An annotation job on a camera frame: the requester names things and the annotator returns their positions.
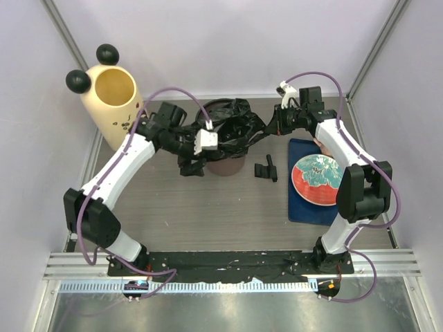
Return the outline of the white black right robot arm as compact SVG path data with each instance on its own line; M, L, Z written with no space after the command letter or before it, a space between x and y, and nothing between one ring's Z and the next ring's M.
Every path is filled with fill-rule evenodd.
M282 98L264 132L286 135L305 129L323 143L343 172L336 196L338 214L314 246L312 263L320 273L332 273L346 261L348 247L364 227L372 227L390 207L389 162L379 162L348 133L335 110L327 110L318 86L297 91L287 82L276 89Z

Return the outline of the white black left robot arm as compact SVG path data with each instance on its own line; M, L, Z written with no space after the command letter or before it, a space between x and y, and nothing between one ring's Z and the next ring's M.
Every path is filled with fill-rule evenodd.
M164 102L152 116L141 107L121 146L107 164L81 189L66 191L63 197L66 224L77 235L78 246L90 266L96 264L98 255L88 255L85 241L93 243L96 250L104 250L133 276L147 270L147 248L123 231L113 209L136 172L158 150L185 158L198 157L217 146L213 121L204 108L200 111L204 117L202 126L196 134L186 136L177 131L186 114L173 104Z

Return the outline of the black trash bag roll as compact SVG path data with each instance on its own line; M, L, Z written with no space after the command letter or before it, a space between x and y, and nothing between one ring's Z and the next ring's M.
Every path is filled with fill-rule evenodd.
M276 166L273 164L270 154L266 155L267 165L256 163L254 165L254 176L256 178L271 179L274 183L278 181L278 173Z

